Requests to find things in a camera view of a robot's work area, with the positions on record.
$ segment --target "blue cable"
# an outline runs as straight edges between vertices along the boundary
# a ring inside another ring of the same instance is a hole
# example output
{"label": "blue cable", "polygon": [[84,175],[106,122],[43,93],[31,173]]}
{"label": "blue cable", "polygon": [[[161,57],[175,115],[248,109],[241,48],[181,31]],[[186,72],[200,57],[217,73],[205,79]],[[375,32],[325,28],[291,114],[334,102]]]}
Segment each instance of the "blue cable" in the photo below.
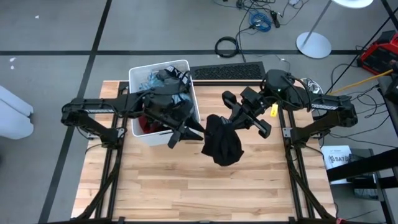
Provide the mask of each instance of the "blue cable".
{"label": "blue cable", "polygon": [[268,32],[271,30],[272,21],[264,13],[252,10],[250,12],[249,24],[260,32]]}

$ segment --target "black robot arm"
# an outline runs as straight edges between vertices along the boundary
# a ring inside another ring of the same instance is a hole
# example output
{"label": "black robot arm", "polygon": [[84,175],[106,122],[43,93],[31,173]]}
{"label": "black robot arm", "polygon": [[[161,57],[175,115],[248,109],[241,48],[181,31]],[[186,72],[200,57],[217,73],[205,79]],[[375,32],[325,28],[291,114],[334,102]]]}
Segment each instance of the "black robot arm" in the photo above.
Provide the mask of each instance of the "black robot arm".
{"label": "black robot arm", "polygon": [[331,96],[314,94],[304,88],[294,86],[294,82],[301,80],[282,70],[269,70],[256,92],[246,87],[242,93],[241,103],[236,101],[236,96],[230,91],[222,95],[224,104],[232,109],[229,119],[235,129],[249,129],[252,125],[259,128],[259,134],[266,138],[271,133],[271,125],[256,117],[263,114],[266,109],[277,103],[285,110],[301,110],[303,108],[326,110],[326,113],[314,123],[302,127],[292,128],[290,137],[292,143],[303,146],[309,138],[318,133],[325,133],[335,126],[351,127],[358,122],[355,108],[351,104],[350,96]]}
{"label": "black robot arm", "polygon": [[183,139],[203,140],[189,129],[204,131],[192,117],[193,103],[188,100],[179,103],[173,101],[172,95],[184,92],[184,88],[176,84],[120,95],[115,99],[75,98],[62,107],[61,122],[66,126],[77,127],[94,134],[101,139],[103,147],[115,149],[120,146],[120,135],[125,131],[106,128],[89,114],[110,113],[128,118],[145,115],[147,119],[157,121],[173,130],[174,133],[168,143],[170,148]]}

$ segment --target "wooden tabletop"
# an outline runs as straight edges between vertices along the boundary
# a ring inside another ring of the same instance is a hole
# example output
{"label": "wooden tabletop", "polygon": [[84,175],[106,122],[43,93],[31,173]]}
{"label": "wooden tabletop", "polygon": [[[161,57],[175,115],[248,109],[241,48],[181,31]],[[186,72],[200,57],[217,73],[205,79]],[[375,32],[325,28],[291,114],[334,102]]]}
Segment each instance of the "wooden tabletop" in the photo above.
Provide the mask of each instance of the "wooden tabletop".
{"label": "wooden tabletop", "polygon": [[[105,81],[99,97],[116,97],[118,86],[119,81]],[[229,90],[239,96],[243,89],[244,86],[196,86],[201,124],[205,126],[206,117],[213,113],[229,117],[231,110],[223,104],[221,94]],[[296,111],[294,115],[297,126],[313,122],[311,114],[305,110]],[[97,114],[96,120],[110,127],[112,117],[111,114]],[[180,142],[174,149],[146,146],[132,136],[128,122],[113,218],[287,221],[288,217],[295,217],[279,119],[270,117],[269,110],[259,119],[272,125],[271,135],[263,139],[256,128],[238,130],[245,153],[239,162],[229,167],[220,167],[213,158],[202,154],[203,142]],[[100,140],[90,141],[88,147],[98,143]],[[319,149],[316,140],[310,140],[308,145]],[[302,151],[310,189],[334,215],[335,206],[322,156],[310,149]],[[105,154],[106,150],[101,147],[87,152],[72,217],[79,215],[97,193]],[[306,216],[301,191],[300,195]]]}

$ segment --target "black garment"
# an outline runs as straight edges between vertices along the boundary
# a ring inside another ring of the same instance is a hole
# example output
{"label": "black garment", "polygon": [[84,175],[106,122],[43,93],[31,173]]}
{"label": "black garment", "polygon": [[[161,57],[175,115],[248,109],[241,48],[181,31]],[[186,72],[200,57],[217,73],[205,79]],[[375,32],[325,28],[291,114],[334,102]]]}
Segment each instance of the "black garment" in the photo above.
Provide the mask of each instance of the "black garment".
{"label": "black garment", "polygon": [[201,153],[211,156],[220,166],[229,166],[240,160],[244,151],[230,120],[215,114],[207,117],[205,145]]}

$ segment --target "black metal frame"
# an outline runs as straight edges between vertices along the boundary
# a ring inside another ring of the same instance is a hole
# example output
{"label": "black metal frame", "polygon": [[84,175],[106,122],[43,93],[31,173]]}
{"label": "black metal frame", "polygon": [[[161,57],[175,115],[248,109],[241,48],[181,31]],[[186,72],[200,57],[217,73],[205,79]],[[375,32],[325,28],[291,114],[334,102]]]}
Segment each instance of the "black metal frame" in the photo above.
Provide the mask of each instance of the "black metal frame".
{"label": "black metal frame", "polygon": [[[241,81],[241,82],[234,82],[234,81],[226,81],[226,82],[216,82],[216,84],[218,86],[230,86],[230,85],[240,85],[240,86],[247,86],[247,85],[258,85],[260,84],[261,81],[254,81],[254,82],[247,82],[247,81]],[[207,85],[208,82],[194,82],[194,85],[196,86],[208,86]],[[121,95],[123,93],[123,91],[126,89],[126,87],[128,86],[128,82],[120,82],[119,84],[119,90],[118,90],[118,95]],[[139,224],[139,223],[143,223],[143,224],[198,224],[198,223],[219,223],[219,224],[334,224],[336,223],[336,221],[334,219],[317,219],[315,218],[315,214],[313,211],[313,206],[310,203],[309,199],[307,198],[306,195],[305,196],[305,201],[307,204],[307,210],[308,210],[308,216],[309,218],[304,218],[303,214],[302,214],[302,208],[301,208],[301,204],[300,204],[300,195],[298,192],[298,188],[297,188],[297,182],[295,181],[295,179],[292,176],[292,172],[291,169],[294,167],[293,165],[293,159],[292,159],[292,154],[291,154],[291,149],[292,149],[292,141],[290,137],[285,137],[284,135],[284,128],[286,128],[286,123],[285,123],[285,118],[284,118],[284,114],[282,111],[282,108],[279,107],[278,109],[279,112],[279,121],[280,121],[280,128],[282,131],[282,136],[283,136],[283,142],[284,142],[284,147],[285,147],[285,152],[286,152],[286,159],[287,159],[287,163],[288,163],[288,170],[289,170],[289,176],[290,176],[290,183],[291,183],[291,187],[292,187],[292,194],[293,194],[293,199],[294,199],[294,205],[295,205],[295,211],[296,211],[296,216],[297,216],[297,221],[295,220],[294,217],[289,217],[289,220],[287,222],[127,222],[124,221],[124,217],[119,217],[118,221],[112,221],[112,216],[113,216],[113,210],[114,210],[114,203],[115,203],[115,199],[116,199],[116,191],[117,191],[117,183],[118,183],[118,177],[119,177],[119,170],[120,170],[120,165],[121,165],[121,158],[123,155],[123,145],[120,149],[117,150],[117,154],[116,154],[116,161],[115,161],[115,165],[114,165],[114,169],[113,171],[110,173],[110,175],[108,176],[108,172],[109,172],[109,165],[111,162],[111,157],[112,157],[112,153],[114,150],[109,150],[106,153],[106,157],[105,157],[105,163],[104,163],[104,169],[103,169],[103,176],[101,179],[101,187],[100,187],[100,193],[98,193],[96,195],[96,197],[100,197],[100,199],[98,200],[98,206],[96,207],[96,213],[95,215],[97,217],[95,217],[94,219],[89,219],[89,216],[85,216],[81,219],[71,219],[70,221],[65,221],[65,222],[55,222],[53,224],[83,224],[83,223],[89,223],[89,224],[109,224],[109,223],[117,223],[117,224]],[[112,126],[116,127],[118,119],[115,118],[116,115],[114,115],[114,119],[113,119],[113,123]],[[295,120],[294,120],[294,114],[292,111],[288,111],[288,116],[289,116],[289,121],[290,121],[290,126],[291,127],[295,127]],[[126,128],[127,125],[127,118],[123,118],[123,127]],[[307,180],[307,176],[305,173],[305,167],[304,167],[304,163],[303,163],[303,157],[302,157],[302,152],[301,149],[299,147],[294,147],[294,150],[296,151],[296,156],[297,156],[297,163],[298,163],[298,167],[300,170],[300,175],[301,178],[303,180],[303,182],[305,184],[308,185],[308,180]],[[383,154],[379,157],[376,156],[376,159],[378,161],[389,157],[388,160],[388,165],[396,165],[396,163],[393,163],[393,159],[396,156],[396,154],[398,153],[398,149],[396,149],[393,152],[389,152],[387,154]],[[350,167],[352,167],[353,165],[347,164],[347,166],[343,166],[346,169],[350,169]],[[373,168],[369,169],[366,168],[365,171],[369,171],[369,170],[373,170],[376,168],[383,168],[385,167],[384,165],[377,165],[374,166]],[[356,175],[358,172],[358,170],[354,170],[351,171],[350,173],[348,173],[349,175]],[[335,179],[339,179],[341,177],[340,174],[337,174],[337,171],[330,171],[331,173],[331,180],[335,180]],[[106,184],[108,184],[109,186],[109,180],[111,179],[112,181],[112,186],[111,186],[111,195],[109,198],[109,204],[108,204],[108,211],[106,214],[106,217],[101,218],[101,211],[102,211],[102,206],[103,206],[103,196],[104,193],[107,191],[107,188],[103,188]],[[359,224],[360,222],[347,222],[345,221],[345,223],[350,223],[350,224]]]}
{"label": "black metal frame", "polygon": [[[240,82],[235,82],[235,81],[225,81],[225,82],[195,82],[194,81],[194,85],[195,86],[209,86],[209,85],[213,85],[213,86],[248,86],[248,85],[259,85],[261,83],[261,81],[240,81]],[[126,89],[126,87],[128,86],[128,82],[120,82],[119,84],[119,90],[118,90],[118,96],[121,95],[123,93],[123,91]],[[281,131],[282,131],[282,135],[283,135],[283,128],[286,128],[286,124],[285,124],[285,118],[284,118],[284,114],[282,111],[282,108],[279,107],[279,120],[280,120],[280,126],[281,126]],[[295,120],[294,120],[294,115],[292,111],[289,111],[289,120],[290,120],[290,125],[291,127],[295,126]],[[113,122],[112,122],[112,127],[115,128],[118,122],[118,118],[116,115],[114,115],[113,117]],[[126,123],[127,123],[127,119],[124,118],[123,119],[123,127],[126,128]],[[284,137],[284,147],[285,147],[285,152],[287,155],[287,162],[290,164],[293,164],[293,159],[292,159],[292,155],[291,155],[291,147],[292,147],[292,142],[290,140],[290,138]],[[299,147],[295,147],[294,148],[296,150],[296,155],[297,155],[297,162],[298,162],[298,166],[299,166],[299,170],[302,176],[303,181],[308,184],[308,180],[307,180],[307,175],[305,173],[305,168],[304,168],[304,163],[303,163],[303,157],[302,157],[302,152],[301,149]],[[107,180],[109,180],[108,177],[108,173],[109,173],[109,167],[110,167],[110,163],[111,163],[111,157],[112,157],[112,153],[114,150],[109,150],[106,153],[106,157],[105,157],[105,162],[104,162],[104,169],[103,169],[103,174],[102,174],[102,178],[101,178],[101,190],[103,189],[104,184],[107,182]],[[103,223],[103,222],[108,222],[109,220],[112,219],[113,216],[113,210],[114,210],[114,203],[115,203],[115,199],[116,199],[116,190],[117,190],[117,184],[118,184],[118,177],[119,177],[119,169],[120,169],[120,161],[123,155],[123,145],[122,147],[117,150],[117,154],[116,154],[116,162],[115,162],[115,166],[114,166],[114,170],[116,170],[118,173],[113,177],[113,181],[112,181],[112,185],[111,185],[111,195],[109,198],[109,203],[108,203],[108,209],[107,209],[107,213],[106,213],[106,217],[105,218],[101,218],[101,213],[102,213],[102,208],[103,208],[103,195],[101,199],[99,200],[98,206],[96,207],[96,211],[95,211],[95,219],[98,219],[98,223]],[[300,204],[300,196],[299,196],[299,191],[297,188],[297,183],[294,180],[294,178],[291,175],[291,166],[288,166],[289,169],[289,176],[290,176],[290,183],[291,183],[291,187],[292,187],[292,193],[293,193],[293,198],[294,198],[294,205],[295,205],[295,211],[296,211],[296,216],[297,218],[303,218],[303,213],[302,213],[302,208],[301,208],[301,204]],[[305,197],[305,201],[307,203],[307,209],[308,209],[308,216],[310,218],[315,218],[315,214],[313,211],[313,207],[312,204],[309,202],[308,198]],[[123,223],[142,223],[142,222],[123,222]],[[173,223],[173,222],[149,222],[151,224],[154,223]],[[178,224],[181,223],[197,223],[197,222],[178,222]],[[225,222],[227,224],[234,224],[234,223],[238,223],[238,222]],[[241,223],[250,223],[250,224],[256,224],[256,222],[241,222]],[[271,224],[271,223],[275,223],[275,224],[285,224],[288,222],[258,222],[258,223],[267,223],[267,224]]]}
{"label": "black metal frame", "polygon": [[[123,94],[123,91],[126,90],[129,86],[129,82],[119,82],[119,87],[118,87],[118,96]],[[118,116],[116,114],[113,115],[113,120],[112,120],[112,128],[117,128],[118,125]],[[126,129],[127,128],[127,118],[123,118],[122,120],[122,128]],[[120,166],[121,166],[121,158],[123,154],[123,146],[124,146],[124,138],[125,135],[123,134],[121,136],[121,147],[119,149],[111,149],[107,148],[106,155],[105,155],[105,161],[104,161],[104,168],[103,168],[103,173],[101,176],[101,185],[100,185],[100,191],[97,193],[97,195],[100,195],[102,192],[101,190],[104,190],[102,193],[102,196],[99,197],[98,204],[96,206],[95,210],[95,219],[101,218],[102,215],[102,208],[103,208],[103,196],[104,193],[107,191],[107,188],[103,188],[108,181],[111,181],[110,187],[111,187],[111,194],[109,196],[109,203],[108,203],[108,209],[106,212],[106,218],[112,219],[113,216],[113,208],[114,208],[114,201],[116,199],[116,190],[118,188],[118,179],[119,179],[119,171],[120,171]],[[109,173],[109,168],[111,164],[111,158],[113,155],[113,152],[116,151],[116,158],[114,162],[114,167],[111,173]]]}
{"label": "black metal frame", "polygon": [[[387,224],[395,224],[393,211],[389,205],[385,189],[398,187],[398,148],[374,155],[373,150],[369,150],[370,157],[350,162],[327,170],[329,181],[345,179],[361,174],[375,172],[376,183],[369,180],[357,180],[352,183],[356,189],[377,189],[379,201],[382,207],[384,218]],[[381,177],[379,170],[392,169],[394,175],[390,177]]]}

